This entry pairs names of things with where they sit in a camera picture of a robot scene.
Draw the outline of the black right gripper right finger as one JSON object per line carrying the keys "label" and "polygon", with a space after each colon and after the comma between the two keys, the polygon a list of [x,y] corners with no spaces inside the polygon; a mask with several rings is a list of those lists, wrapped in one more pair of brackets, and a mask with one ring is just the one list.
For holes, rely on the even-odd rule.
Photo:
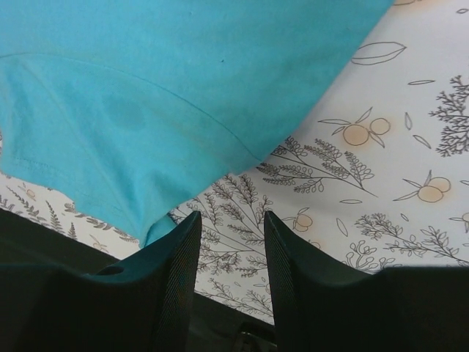
{"label": "black right gripper right finger", "polygon": [[387,267],[367,274],[264,220],[280,351],[466,351],[468,270]]}

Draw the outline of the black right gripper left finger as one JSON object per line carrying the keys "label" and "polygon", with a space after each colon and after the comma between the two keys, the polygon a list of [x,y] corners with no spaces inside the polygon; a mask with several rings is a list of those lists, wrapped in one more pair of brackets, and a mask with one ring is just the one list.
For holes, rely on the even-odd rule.
{"label": "black right gripper left finger", "polygon": [[1,264],[3,351],[185,350],[200,212],[142,250],[83,274],[32,254]]}

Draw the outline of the teal t shirt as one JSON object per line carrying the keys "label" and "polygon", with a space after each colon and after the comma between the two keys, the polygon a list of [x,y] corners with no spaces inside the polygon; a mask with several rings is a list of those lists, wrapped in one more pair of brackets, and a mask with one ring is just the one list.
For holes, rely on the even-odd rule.
{"label": "teal t shirt", "polygon": [[142,246],[262,163],[390,1],[3,1],[1,170]]}

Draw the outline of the floral patterned table mat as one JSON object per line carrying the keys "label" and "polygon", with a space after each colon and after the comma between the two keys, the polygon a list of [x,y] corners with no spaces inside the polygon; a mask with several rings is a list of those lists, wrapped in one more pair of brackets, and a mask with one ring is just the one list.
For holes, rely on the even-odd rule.
{"label": "floral patterned table mat", "polygon": [[[273,321],[264,250],[271,210],[369,274],[468,265],[468,3],[391,8],[298,128],[266,159],[169,211],[202,214],[196,292]],[[52,188],[1,170],[1,207],[119,259],[132,235]]]}

